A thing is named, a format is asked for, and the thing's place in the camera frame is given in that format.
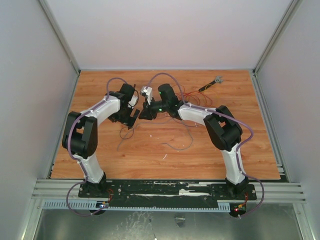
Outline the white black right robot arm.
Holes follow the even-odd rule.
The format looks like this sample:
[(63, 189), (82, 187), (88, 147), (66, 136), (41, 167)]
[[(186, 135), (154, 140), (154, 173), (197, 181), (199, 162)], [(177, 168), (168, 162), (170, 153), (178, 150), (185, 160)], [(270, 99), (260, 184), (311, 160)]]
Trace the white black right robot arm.
[(243, 168), (239, 144), (243, 133), (240, 125), (231, 120), (233, 115), (222, 105), (218, 108), (205, 109), (179, 100), (170, 84), (158, 87), (161, 100), (153, 98), (151, 87), (143, 86), (140, 94), (145, 97), (143, 110), (139, 118), (153, 120), (158, 113), (168, 113), (170, 117), (180, 121), (192, 121), (206, 127), (213, 145), (221, 151), (225, 168), (227, 194), (232, 199), (239, 199), (249, 184)]

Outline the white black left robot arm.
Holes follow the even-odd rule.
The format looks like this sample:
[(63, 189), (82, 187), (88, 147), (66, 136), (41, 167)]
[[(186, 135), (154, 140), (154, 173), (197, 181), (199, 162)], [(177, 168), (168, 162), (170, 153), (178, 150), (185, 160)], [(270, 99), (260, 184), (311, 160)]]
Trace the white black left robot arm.
[(99, 165), (96, 150), (98, 147), (98, 127), (105, 120), (119, 122), (131, 129), (140, 113), (133, 111), (139, 97), (134, 86), (124, 83), (119, 91), (111, 91), (101, 101), (82, 112), (68, 114), (62, 147), (75, 160), (83, 174), (83, 186), (90, 188), (96, 197), (103, 197), (108, 190), (106, 174)]

